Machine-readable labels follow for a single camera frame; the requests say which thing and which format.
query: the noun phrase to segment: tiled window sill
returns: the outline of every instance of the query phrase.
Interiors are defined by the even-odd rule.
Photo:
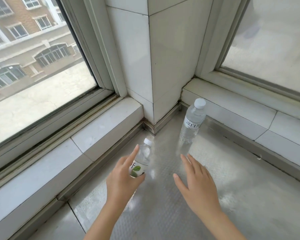
[[[144,117],[124,98],[0,188],[0,240],[6,240]]]
[[[181,100],[207,101],[207,115],[300,166],[300,120],[242,95],[193,79]]]

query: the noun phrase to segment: right hand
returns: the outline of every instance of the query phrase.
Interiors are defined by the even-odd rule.
[[[188,187],[177,174],[173,174],[176,186],[183,195],[191,210],[206,224],[208,221],[222,214],[216,185],[206,167],[202,166],[190,154],[188,159],[181,154],[187,173]]]

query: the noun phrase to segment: apartment building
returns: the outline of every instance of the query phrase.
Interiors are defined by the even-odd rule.
[[[81,61],[56,0],[0,0],[0,100]]]

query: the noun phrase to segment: hand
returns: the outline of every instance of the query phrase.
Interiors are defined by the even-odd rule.
[[[188,154],[188,159],[181,155],[187,173],[188,188],[175,173],[173,174],[174,181],[188,206],[206,224],[222,213],[217,188],[206,167],[190,154]]]
[[[138,151],[139,145],[136,145],[129,156],[120,158],[106,180],[106,204],[111,205],[111,208],[116,209],[116,212],[120,214],[123,212],[136,189],[145,179],[145,174],[136,178],[131,177],[129,174],[129,167],[133,163]]]

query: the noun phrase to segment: left hand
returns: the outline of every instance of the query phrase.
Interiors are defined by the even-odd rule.
[[[145,174],[136,178],[131,177],[129,174],[129,167],[133,163],[138,151],[139,145],[136,145],[129,156],[120,158],[106,180],[106,204],[110,205],[112,209],[115,208],[120,214],[123,212],[134,192],[145,179]]]

